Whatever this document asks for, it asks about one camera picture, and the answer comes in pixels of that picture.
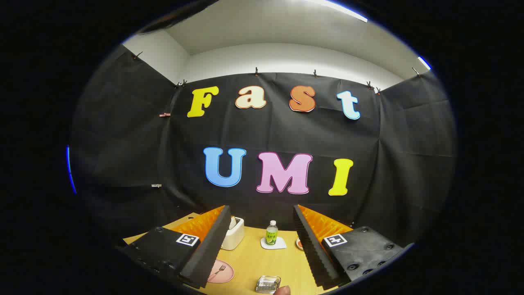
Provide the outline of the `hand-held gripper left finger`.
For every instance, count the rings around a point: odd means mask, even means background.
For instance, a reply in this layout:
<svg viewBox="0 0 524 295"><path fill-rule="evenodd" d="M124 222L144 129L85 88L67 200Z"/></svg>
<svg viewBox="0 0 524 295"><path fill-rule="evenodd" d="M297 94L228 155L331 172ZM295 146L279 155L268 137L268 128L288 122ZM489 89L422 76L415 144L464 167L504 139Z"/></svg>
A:
<svg viewBox="0 0 524 295"><path fill-rule="evenodd" d="M123 254L174 286L205 287L230 218L230 207L223 205L173 228L154 227Z"/></svg>

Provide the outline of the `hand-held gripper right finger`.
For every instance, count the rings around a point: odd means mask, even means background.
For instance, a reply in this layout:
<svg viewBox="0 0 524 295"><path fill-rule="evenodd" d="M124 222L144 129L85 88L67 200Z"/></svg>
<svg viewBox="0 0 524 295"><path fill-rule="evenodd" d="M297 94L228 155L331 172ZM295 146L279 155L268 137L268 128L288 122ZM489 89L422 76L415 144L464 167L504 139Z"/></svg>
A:
<svg viewBox="0 0 524 295"><path fill-rule="evenodd" d="M293 219L316 285L324 290L358 283L412 247L401 247L368 226L352 229L299 204Z"/></svg>

